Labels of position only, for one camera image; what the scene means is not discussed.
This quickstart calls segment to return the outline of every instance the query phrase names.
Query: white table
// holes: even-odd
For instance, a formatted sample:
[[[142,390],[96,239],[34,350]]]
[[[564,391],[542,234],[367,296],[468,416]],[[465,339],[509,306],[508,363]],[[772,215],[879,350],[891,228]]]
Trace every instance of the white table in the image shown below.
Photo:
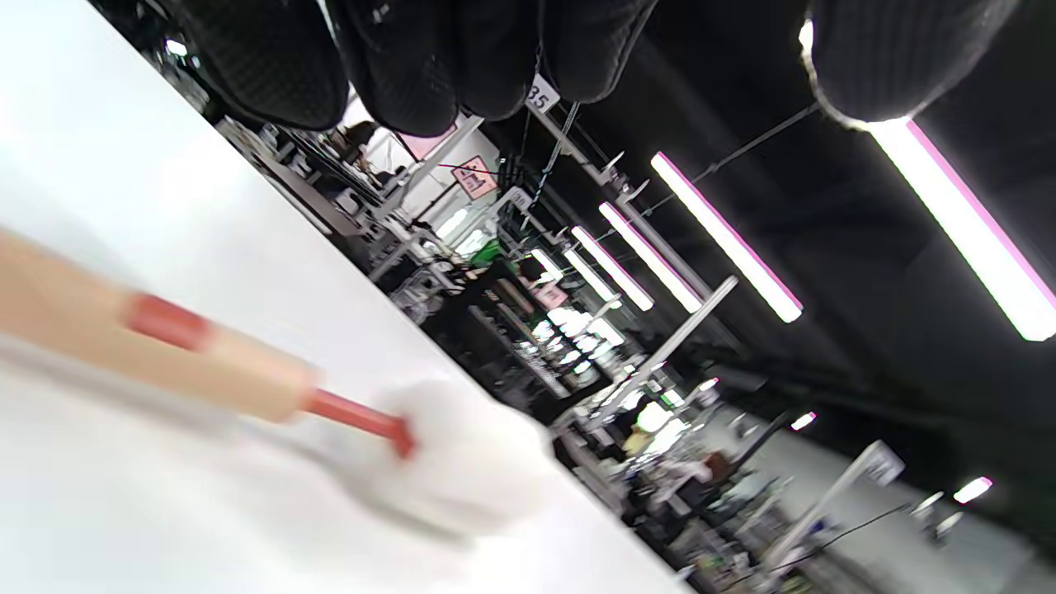
[[[0,27],[0,224],[379,408],[421,379],[478,390],[87,2],[3,2]],[[373,512],[305,453],[378,446],[358,433],[94,392],[0,357],[3,592],[684,591],[571,479],[465,544]]]

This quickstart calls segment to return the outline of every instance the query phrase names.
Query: gloved hand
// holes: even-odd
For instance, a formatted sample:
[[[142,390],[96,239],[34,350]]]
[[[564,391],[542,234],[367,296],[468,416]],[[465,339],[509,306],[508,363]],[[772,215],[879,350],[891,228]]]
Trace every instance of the gloved hand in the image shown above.
[[[351,80],[379,124],[437,136],[459,109],[516,112],[536,66],[562,97],[604,98],[657,0],[163,2],[209,81],[247,115],[332,128]]]
[[[814,0],[814,94],[851,126],[913,116],[975,68],[1019,0]]]

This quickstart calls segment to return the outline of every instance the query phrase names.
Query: cable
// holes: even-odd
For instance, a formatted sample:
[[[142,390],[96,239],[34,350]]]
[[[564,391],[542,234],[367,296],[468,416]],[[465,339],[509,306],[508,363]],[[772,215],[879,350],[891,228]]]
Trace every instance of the cable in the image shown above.
[[[755,147],[761,145],[762,143],[769,141],[770,138],[772,138],[775,135],[779,134],[780,132],[785,131],[785,129],[788,128],[789,126],[792,126],[796,122],[799,122],[800,119],[803,119],[803,118],[807,117],[808,115],[814,113],[819,108],[821,108],[821,106],[817,104],[817,101],[814,101],[813,104],[811,104],[811,105],[809,105],[809,106],[800,109],[799,111],[795,112],[794,114],[792,114],[791,116],[789,116],[788,118],[786,118],[785,120],[782,120],[777,126],[774,126],[770,130],[767,130],[762,134],[759,134],[758,136],[756,136],[755,138],[753,138],[752,141],[750,141],[748,144],[746,144],[742,147],[738,148],[737,150],[731,152],[730,154],[728,154],[723,159],[721,159],[719,161],[716,161],[715,163],[712,163],[711,165],[709,165],[706,169],[704,169],[700,173],[697,173],[696,175],[694,175],[693,179],[690,180],[690,184],[696,185],[697,182],[699,182],[700,180],[703,180],[708,175],[711,175],[712,173],[718,171],[722,167],[724,167],[728,164],[730,164],[731,161],[734,161],[735,159],[737,159],[737,157],[743,155],[744,153],[747,153],[748,151],[750,151],[750,150],[754,149]],[[654,204],[653,206],[649,206],[648,208],[646,208],[642,212],[642,215],[646,216],[646,217],[649,216],[649,215],[652,215],[653,210],[655,210],[656,208],[659,208],[660,206],[663,206],[668,200],[671,200],[673,198],[676,198],[676,196],[677,194],[675,192],[672,192],[672,193],[667,194],[660,202],[658,202],[658,203]]]
[[[466,167],[465,165],[448,165],[446,163],[437,163],[436,166],[437,167],[447,167],[449,169],[465,169],[466,171],[473,171],[473,172],[476,172],[476,173],[490,173],[490,174],[496,175],[496,177],[499,174],[496,171],[490,171],[488,169],[473,169],[472,167]]]
[[[546,185],[546,179],[550,177],[550,171],[553,170],[553,164],[558,161],[558,155],[561,154],[561,145],[568,142],[568,131],[572,129],[572,122],[576,120],[576,114],[580,112],[580,101],[572,104],[571,109],[568,110],[568,116],[565,117],[565,125],[561,128],[561,137],[553,145],[553,150],[550,151],[550,161],[546,164],[546,168],[543,169],[543,179],[539,181],[539,187],[535,188],[535,197],[532,198],[532,204],[539,200],[539,197],[543,193],[543,186]]]
[[[781,563],[780,565],[777,565],[776,568],[774,568],[774,569],[772,569],[770,571],[771,572],[776,572],[777,570],[784,570],[786,568],[791,568],[792,565],[795,565],[797,563],[802,563],[803,561],[806,561],[807,559],[810,559],[811,557],[817,555],[818,553],[821,553],[822,551],[824,551],[825,549],[827,549],[828,546],[830,546],[833,542],[840,540],[841,538],[843,538],[843,537],[845,537],[845,536],[847,536],[847,535],[849,535],[849,534],[851,534],[853,532],[857,532],[857,531],[860,531],[860,530],[868,526],[869,524],[872,524],[874,522],[879,522],[880,520],[883,520],[884,518],[886,518],[888,516],[891,516],[893,514],[898,514],[899,512],[905,512],[906,509],[909,509],[910,507],[912,507],[911,503],[905,503],[903,505],[899,505],[898,507],[893,507],[891,509],[888,509],[887,512],[884,512],[883,514],[876,516],[875,518],[873,518],[871,520],[867,520],[865,522],[862,522],[861,524],[859,524],[859,525],[856,525],[856,526],[854,526],[852,528],[848,528],[848,530],[846,530],[846,531],[837,534],[836,536],[832,537],[830,540],[827,540],[824,544],[819,544],[818,546],[815,546],[814,550],[812,550],[810,553],[807,553],[803,557],[799,557],[798,559],[796,559],[794,561],[789,561],[788,563]],[[751,577],[755,577],[756,575],[758,575],[758,574],[749,574],[749,575],[746,575],[746,576],[743,576],[741,578],[735,579],[729,586],[727,586],[722,590],[719,590],[718,594],[723,594],[724,592],[729,592],[731,589],[733,589],[734,586],[737,586],[738,583],[744,581],[746,579],[749,579]]]

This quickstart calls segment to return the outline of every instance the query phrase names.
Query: red band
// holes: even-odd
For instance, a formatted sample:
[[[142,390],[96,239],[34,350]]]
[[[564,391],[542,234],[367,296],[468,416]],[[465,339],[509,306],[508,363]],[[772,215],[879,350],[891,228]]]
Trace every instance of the red band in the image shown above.
[[[188,351],[201,350],[212,330],[212,323],[204,317],[143,293],[133,298],[126,326],[133,332]]]
[[[396,454],[402,459],[410,458],[414,451],[415,443],[410,427],[399,416],[378,412],[325,390],[316,390],[315,397],[304,410],[391,440]]]

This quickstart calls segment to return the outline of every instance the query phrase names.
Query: black ceiling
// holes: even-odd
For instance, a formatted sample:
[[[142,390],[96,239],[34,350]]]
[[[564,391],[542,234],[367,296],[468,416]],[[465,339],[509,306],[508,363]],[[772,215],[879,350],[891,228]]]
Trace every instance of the black ceiling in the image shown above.
[[[639,208],[666,187],[649,157],[663,150],[687,175],[708,169],[813,104],[798,63],[806,0],[661,2],[607,99],[578,124],[631,183],[650,180]],[[1027,0],[992,52],[918,117],[1039,274],[1056,286],[1056,3]],[[524,113],[486,132],[521,149]],[[529,127],[536,171],[553,140]],[[547,185],[596,235],[607,197],[568,157]],[[746,345],[739,363],[782,382],[738,403],[775,414],[791,398],[819,419],[810,437],[849,456],[883,439],[924,489],[956,490],[977,476],[995,487],[973,508],[1056,550],[1056,345],[1026,342],[940,233],[870,136],[814,111],[698,188],[804,302],[785,324],[749,285],[720,305]],[[735,271],[678,201],[654,226],[710,284]],[[605,245],[647,278],[618,239]],[[662,290],[654,292],[662,298]],[[661,333],[684,318],[660,302],[644,316]],[[716,360],[697,337],[687,357]],[[812,387],[799,390],[800,387]]]

